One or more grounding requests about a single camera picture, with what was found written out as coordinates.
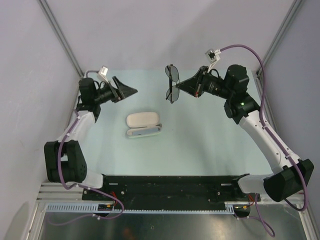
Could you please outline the black gold aviator sunglasses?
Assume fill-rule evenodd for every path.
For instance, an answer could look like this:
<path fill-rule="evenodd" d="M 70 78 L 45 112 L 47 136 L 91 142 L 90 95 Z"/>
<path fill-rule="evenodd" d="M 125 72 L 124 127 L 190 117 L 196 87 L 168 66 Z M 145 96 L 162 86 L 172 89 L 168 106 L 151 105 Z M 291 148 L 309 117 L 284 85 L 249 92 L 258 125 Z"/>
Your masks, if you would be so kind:
<path fill-rule="evenodd" d="M 173 104 L 180 96 L 180 90 L 176 87 L 180 82 L 179 71 L 173 64 L 169 64 L 165 67 L 165 73 L 169 80 L 169 88 L 166 92 L 165 99 Z"/>

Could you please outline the pale green glasses case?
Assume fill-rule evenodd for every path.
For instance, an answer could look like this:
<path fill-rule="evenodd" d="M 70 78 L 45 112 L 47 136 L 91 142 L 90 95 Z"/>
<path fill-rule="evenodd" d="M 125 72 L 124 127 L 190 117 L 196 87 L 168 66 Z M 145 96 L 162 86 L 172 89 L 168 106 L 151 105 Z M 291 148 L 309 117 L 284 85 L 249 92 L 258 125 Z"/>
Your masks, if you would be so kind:
<path fill-rule="evenodd" d="M 128 138 L 140 138 L 140 137 L 149 137 L 159 134 L 162 131 L 162 124 L 160 123 L 160 115 L 156 112 L 137 112 L 129 114 L 126 117 L 126 124 L 129 127 L 129 130 L 126 132 Z M 141 136 L 132 136 L 132 131 L 134 129 L 140 128 L 152 128 L 160 127 L 161 130 L 157 133 L 151 135 L 141 135 Z"/>

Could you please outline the blue square cleaning cloth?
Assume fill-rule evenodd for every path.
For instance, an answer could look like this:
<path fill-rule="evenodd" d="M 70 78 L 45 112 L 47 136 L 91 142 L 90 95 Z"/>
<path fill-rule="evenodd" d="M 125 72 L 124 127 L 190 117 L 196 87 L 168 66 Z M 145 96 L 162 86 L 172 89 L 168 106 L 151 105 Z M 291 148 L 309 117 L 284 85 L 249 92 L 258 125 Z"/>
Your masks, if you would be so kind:
<path fill-rule="evenodd" d="M 132 131 L 132 136 L 148 136 L 151 134 L 156 134 L 161 131 L 159 126 L 155 127 L 146 127 L 146 128 L 137 128 Z"/>

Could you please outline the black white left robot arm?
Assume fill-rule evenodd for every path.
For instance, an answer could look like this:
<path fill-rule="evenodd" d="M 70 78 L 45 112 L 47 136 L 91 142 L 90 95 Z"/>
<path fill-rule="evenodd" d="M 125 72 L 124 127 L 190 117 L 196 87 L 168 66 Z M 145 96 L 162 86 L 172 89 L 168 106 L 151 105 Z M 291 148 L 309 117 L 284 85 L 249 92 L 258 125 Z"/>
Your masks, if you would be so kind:
<path fill-rule="evenodd" d="M 116 76 L 113 83 L 98 83 L 91 77 L 82 78 L 79 85 L 78 103 L 75 119 L 63 134 L 55 141 L 44 145 L 44 157 L 47 179 L 51 183 L 60 183 L 67 190 L 81 186 L 93 188 L 93 194 L 100 200 L 110 196 L 111 188 L 104 184 L 104 177 L 87 168 L 87 162 L 81 149 L 81 140 L 93 126 L 101 113 L 101 105 L 106 102 L 118 103 L 138 92 L 137 89 L 123 84 Z"/>

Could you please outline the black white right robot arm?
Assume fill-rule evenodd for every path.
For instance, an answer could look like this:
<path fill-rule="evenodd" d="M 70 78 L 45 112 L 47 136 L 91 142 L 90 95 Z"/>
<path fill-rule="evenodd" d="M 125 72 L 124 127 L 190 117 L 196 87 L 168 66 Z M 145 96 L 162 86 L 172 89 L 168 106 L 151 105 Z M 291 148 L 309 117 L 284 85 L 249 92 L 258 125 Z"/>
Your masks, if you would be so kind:
<path fill-rule="evenodd" d="M 290 150 L 264 119 L 260 105 L 247 92 L 249 81 L 247 69 L 241 65 L 229 66 L 224 78 L 214 76 L 207 66 L 202 66 L 176 87 L 196 98 L 208 93 L 224 99 L 227 117 L 253 139 L 265 156 L 272 173 L 240 176 L 230 188 L 231 196 L 242 201 L 249 193 L 257 193 L 267 194 L 275 202 L 286 201 L 308 185 L 314 164 Z"/>

